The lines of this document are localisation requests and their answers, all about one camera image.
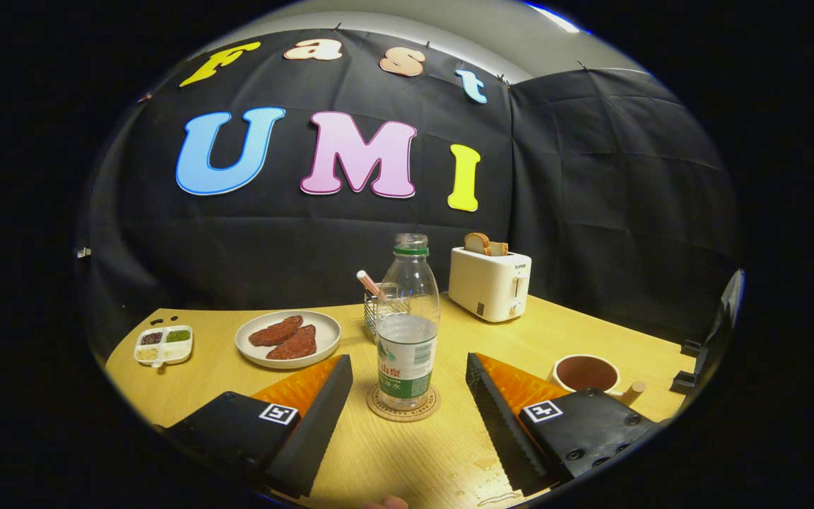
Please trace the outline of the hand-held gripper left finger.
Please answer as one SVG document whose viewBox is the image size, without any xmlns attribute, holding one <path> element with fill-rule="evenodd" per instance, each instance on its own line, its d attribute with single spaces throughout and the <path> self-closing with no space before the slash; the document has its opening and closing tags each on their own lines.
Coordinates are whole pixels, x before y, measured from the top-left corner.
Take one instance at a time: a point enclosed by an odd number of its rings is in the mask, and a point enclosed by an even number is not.
<svg viewBox="0 0 814 509">
<path fill-rule="evenodd" d="M 349 355 L 333 356 L 252 396 L 226 391 L 161 433 L 240 482 L 308 496 L 352 383 Z"/>
</svg>

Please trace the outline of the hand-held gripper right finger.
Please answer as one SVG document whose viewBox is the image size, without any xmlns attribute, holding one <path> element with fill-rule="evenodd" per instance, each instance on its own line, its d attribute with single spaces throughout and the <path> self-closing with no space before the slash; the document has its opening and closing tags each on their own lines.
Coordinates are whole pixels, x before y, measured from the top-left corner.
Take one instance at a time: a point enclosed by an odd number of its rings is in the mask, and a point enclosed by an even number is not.
<svg viewBox="0 0 814 509">
<path fill-rule="evenodd" d="M 661 425 L 598 389 L 568 391 L 471 352 L 466 384 L 512 489 L 529 496 L 616 457 Z"/>
</svg>

